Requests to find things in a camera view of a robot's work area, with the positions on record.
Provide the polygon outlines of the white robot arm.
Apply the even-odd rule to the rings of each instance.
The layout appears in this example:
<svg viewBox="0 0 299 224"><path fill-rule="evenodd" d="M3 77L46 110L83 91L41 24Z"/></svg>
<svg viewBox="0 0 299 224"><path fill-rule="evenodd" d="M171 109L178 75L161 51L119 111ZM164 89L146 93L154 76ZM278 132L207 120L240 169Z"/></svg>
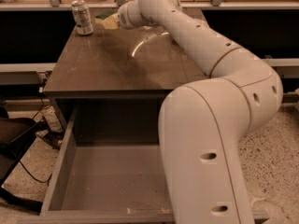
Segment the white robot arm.
<svg viewBox="0 0 299 224"><path fill-rule="evenodd" d="M171 91L158 129L176 224L254 224L239 140L278 112L276 71L229 38L182 11L179 0L134 0L115 19L126 29L162 26L206 79Z"/></svg>

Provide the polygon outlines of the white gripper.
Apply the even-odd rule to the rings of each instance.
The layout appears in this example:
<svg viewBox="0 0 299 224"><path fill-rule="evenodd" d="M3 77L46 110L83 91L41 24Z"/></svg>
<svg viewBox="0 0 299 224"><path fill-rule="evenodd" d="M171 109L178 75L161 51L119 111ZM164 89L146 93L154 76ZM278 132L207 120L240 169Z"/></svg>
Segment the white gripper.
<svg viewBox="0 0 299 224"><path fill-rule="evenodd" d="M107 19L100 20L100 22L105 29L118 29L120 25L125 29L141 27L143 25L143 18L140 13L138 1L135 0L122 5L118 10L118 15L114 13Z"/></svg>

